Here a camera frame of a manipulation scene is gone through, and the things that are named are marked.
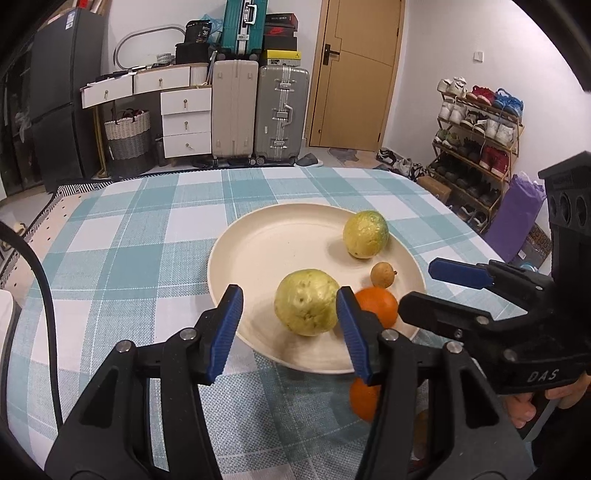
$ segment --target teal suitcase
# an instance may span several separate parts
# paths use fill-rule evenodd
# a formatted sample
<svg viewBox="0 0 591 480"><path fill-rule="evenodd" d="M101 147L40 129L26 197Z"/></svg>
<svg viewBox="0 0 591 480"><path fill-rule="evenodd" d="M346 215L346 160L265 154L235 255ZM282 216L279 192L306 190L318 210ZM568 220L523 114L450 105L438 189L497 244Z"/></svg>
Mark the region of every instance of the teal suitcase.
<svg viewBox="0 0 591 480"><path fill-rule="evenodd" d="M267 0L228 0L223 19L221 55L258 60L267 14Z"/></svg>

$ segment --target orange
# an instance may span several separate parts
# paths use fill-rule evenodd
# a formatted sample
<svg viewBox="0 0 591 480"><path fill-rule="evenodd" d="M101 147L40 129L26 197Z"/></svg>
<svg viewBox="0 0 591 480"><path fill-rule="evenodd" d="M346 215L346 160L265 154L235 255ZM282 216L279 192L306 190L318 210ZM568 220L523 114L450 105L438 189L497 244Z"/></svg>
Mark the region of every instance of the orange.
<svg viewBox="0 0 591 480"><path fill-rule="evenodd" d="M361 419L372 422L378 408L379 385L368 387L360 378L356 378L349 389L351 410Z"/></svg>
<svg viewBox="0 0 591 480"><path fill-rule="evenodd" d="M375 313L384 328L392 328L396 323L398 300L385 288L364 288L355 294L355 298L361 310Z"/></svg>

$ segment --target suitcase handle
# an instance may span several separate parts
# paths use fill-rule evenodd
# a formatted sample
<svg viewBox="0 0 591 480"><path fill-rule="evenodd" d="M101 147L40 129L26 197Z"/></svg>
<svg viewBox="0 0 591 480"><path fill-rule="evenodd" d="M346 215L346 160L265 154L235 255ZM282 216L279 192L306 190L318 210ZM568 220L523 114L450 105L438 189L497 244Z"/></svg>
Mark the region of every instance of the suitcase handle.
<svg viewBox="0 0 591 480"><path fill-rule="evenodd" d="M283 106L287 108L287 122L283 125L287 127L287 125L291 124L291 121L294 119L294 109L290 107L287 103L284 103Z"/></svg>
<svg viewBox="0 0 591 480"><path fill-rule="evenodd" d="M244 12L246 13L246 9L247 8L252 8L252 20L248 20L248 15L247 15L247 20L244 21L244 23L248 24L248 25L254 25L256 22L256 11L257 11L257 6L254 4L246 4L244 6Z"/></svg>

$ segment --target plastic bag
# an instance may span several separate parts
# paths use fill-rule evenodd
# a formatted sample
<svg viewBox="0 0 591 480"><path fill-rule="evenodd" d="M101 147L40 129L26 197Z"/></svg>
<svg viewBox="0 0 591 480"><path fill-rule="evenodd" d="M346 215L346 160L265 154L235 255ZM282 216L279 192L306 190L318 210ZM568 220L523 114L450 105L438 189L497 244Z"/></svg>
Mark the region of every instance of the plastic bag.
<svg viewBox="0 0 591 480"><path fill-rule="evenodd" d="M519 252L546 200L544 186L524 173L513 175L499 211L484 240L505 261Z"/></svg>

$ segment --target storage box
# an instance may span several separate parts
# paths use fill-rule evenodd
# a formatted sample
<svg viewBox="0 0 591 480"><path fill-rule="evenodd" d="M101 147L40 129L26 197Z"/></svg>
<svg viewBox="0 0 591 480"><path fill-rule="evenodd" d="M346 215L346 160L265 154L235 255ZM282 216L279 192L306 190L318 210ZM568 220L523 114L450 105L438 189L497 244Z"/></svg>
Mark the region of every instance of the storage box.
<svg viewBox="0 0 591 480"><path fill-rule="evenodd" d="M443 183L432 177L427 177L426 175L424 177L419 177L417 183L443 203L446 203L449 200L449 196L452 193L450 187L447 187Z"/></svg>

